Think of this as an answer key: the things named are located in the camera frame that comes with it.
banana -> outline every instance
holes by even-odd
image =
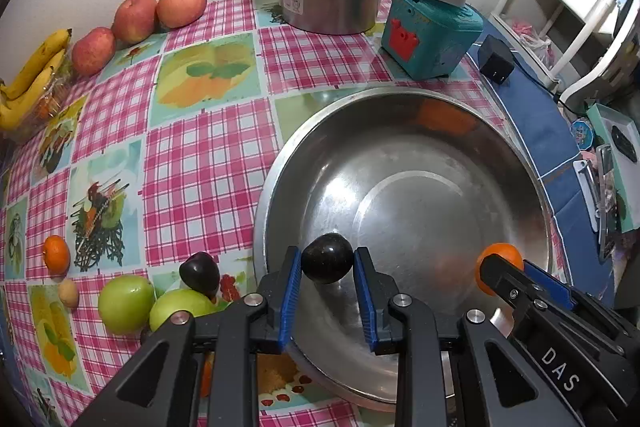
[[[66,48],[70,38],[71,30],[58,30],[47,37],[40,47],[33,52],[33,55],[27,60],[20,73],[14,78],[14,81],[8,86],[0,86],[0,91],[4,93],[7,100],[15,100],[27,91],[36,76],[44,69],[45,64],[60,50]]]
[[[42,96],[42,91],[47,87],[47,84],[49,84],[51,75],[60,67],[64,57],[64,49],[54,55],[33,81],[29,89],[20,97],[20,102],[17,103],[15,107],[9,108],[4,104],[0,104],[0,128],[11,131],[18,127],[27,111],[29,111]]]

teal tissue box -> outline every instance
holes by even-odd
[[[437,0],[392,0],[382,47],[414,80],[450,74],[482,32],[471,6]]]

black charger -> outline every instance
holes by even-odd
[[[513,54],[500,39],[487,35],[478,50],[478,66],[480,73],[501,84],[513,71]]]

bolt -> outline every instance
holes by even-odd
[[[259,293],[249,293],[244,296],[244,304],[247,306],[259,306],[264,301],[264,298]]]
[[[396,306],[400,306],[401,308],[406,308],[412,302],[411,295],[407,295],[406,293],[399,293],[394,295],[394,304]]]
[[[189,317],[191,317],[190,312],[180,310],[179,312],[175,312],[173,315],[171,315],[171,322],[177,326],[180,326],[182,324],[186,324],[189,320]]]
[[[472,324],[482,324],[484,322],[484,313],[480,310],[469,310],[466,312],[466,320]]]

metal basin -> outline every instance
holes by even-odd
[[[476,287],[476,258],[502,241],[547,269],[542,201],[526,161],[477,113],[422,89],[365,90],[318,112],[278,155],[256,213],[255,273],[278,270],[289,245],[338,232],[432,309],[508,319]],[[327,286],[303,277],[289,350],[345,399],[393,409],[397,359],[369,352],[351,273]]]

